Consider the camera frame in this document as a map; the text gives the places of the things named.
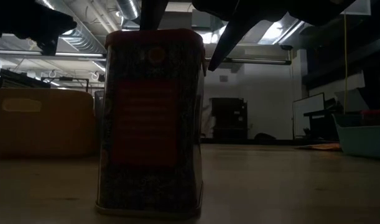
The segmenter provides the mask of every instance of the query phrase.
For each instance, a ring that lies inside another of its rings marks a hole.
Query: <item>floor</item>
[[[380,223],[380,161],[277,146],[203,146],[199,219],[178,223]],[[97,161],[0,161],[0,223],[175,223],[94,209]]]

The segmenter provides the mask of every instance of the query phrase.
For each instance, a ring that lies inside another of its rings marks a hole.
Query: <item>yellow cable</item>
[[[347,61],[347,18],[345,11],[345,105],[343,107],[343,114],[346,114],[347,108],[347,76],[348,76],[348,61]]]

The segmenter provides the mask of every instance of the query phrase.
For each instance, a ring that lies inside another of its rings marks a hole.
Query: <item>ventilation duct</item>
[[[75,22],[78,24],[73,30],[70,30],[60,37],[70,44],[72,47],[77,49],[81,53],[95,53],[104,54],[106,53],[103,45],[98,42],[96,37],[91,34],[87,27],[82,23],[79,18],[72,12],[72,10],[61,0],[38,0],[40,4],[43,4],[56,11],[68,14],[73,17]]]
[[[116,0],[116,4],[124,20],[140,24],[140,7],[137,0]]]

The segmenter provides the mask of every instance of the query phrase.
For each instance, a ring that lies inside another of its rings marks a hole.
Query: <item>ceiling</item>
[[[106,12],[108,17],[112,19],[113,23],[117,27],[121,27],[121,18],[117,16],[118,8],[115,0],[98,0],[101,6]],[[62,12],[70,14],[78,22],[78,27],[81,31],[88,32],[91,38],[94,38],[95,44],[102,48],[105,38],[108,35],[108,31],[105,26],[102,25],[97,15],[89,7],[88,0],[38,0],[42,4],[54,6],[56,10],[62,8]],[[166,13],[162,18],[160,28],[161,29],[173,29],[173,28],[192,28],[192,12],[194,7],[189,0],[175,0],[168,3]],[[108,23],[105,15],[101,15],[102,20],[107,21],[107,26],[112,28]],[[237,45],[237,47],[230,53],[228,57],[231,58],[263,58],[273,60],[288,60],[288,52],[282,50],[278,45],[271,45],[277,38],[282,38],[285,32],[294,28],[294,24],[299,23],[297,19],[294,19],[290,15],[285,15],[281,21],[279,21],[279,27],[275,27],[273,36],[268,35],[268,30],[273,27],[272,22],[261,21],[258,25],[253,27]],[[339,21],[333,21],[332,24],[328,24],[327,28],[322,30],[326,32],[330,26],[337,24]],[[285,45],[293,45],[294,47],[307,47],[307,44],[315,44],[311,40],[304,40],[299,32],[304,30],[304,25],[284,42]],[[313,32],[316,32],[319,36],[323,36],[321,30],[311,31],[309,36],[314,37]],[[202,31],[200,34],[208,34],[208,32]],[[219,35],[219,30],[214,31],[213,34]],[[58,41],[57,52],[72,52],[77,53],[78,50],[70,45],[66,37],[61,37]],[[205,44],[206,56],[210,57],[215,49],[215,44]],[[21,40],[13,35],[3,35],[0,38],[0,50],[32,50],[40,51],[38,47],[31,40]],[[67,75],[71,77],[89,78],[91,84],[99,85],[98,81],[92,80],[94,73],[104,73],[103,68],[95,64],[92,60],[60,60],[53,58],[29,58],[29,57],[13,57],[8,55],[0,55],[3,68],[16,68],[20,71],[37,71],[37,74],[48,74],[48,72],[55,70],[61,75]]]

